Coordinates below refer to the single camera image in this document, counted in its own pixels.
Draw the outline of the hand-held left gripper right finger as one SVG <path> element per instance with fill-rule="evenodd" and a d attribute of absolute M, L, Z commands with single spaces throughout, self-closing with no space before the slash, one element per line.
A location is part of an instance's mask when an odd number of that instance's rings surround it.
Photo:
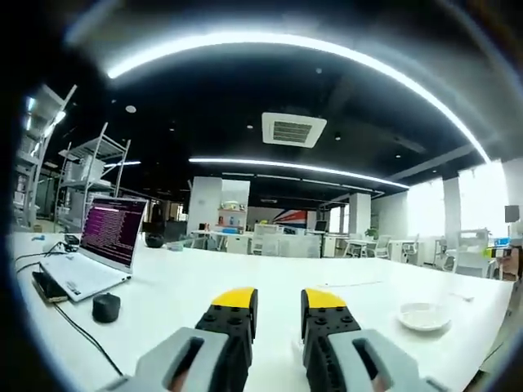
<path fill-rule="evenodd" d="M 306 288 L 301 294 L 302 362 L 312 391 L 446 391 L 420 375 L 417 361 L 374 329 L 363 329 L 346 302 Z"/>

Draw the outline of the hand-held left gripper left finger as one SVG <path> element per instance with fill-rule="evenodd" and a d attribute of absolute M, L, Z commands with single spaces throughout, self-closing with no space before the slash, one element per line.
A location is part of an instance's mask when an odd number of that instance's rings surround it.
<path fill-rule="evenodd" d="M 135 373 L 103 391 L 242 391 L 253 362 L 258 291 L 216 297 L 194 327 L 181 327 L 142 355 Z"/>

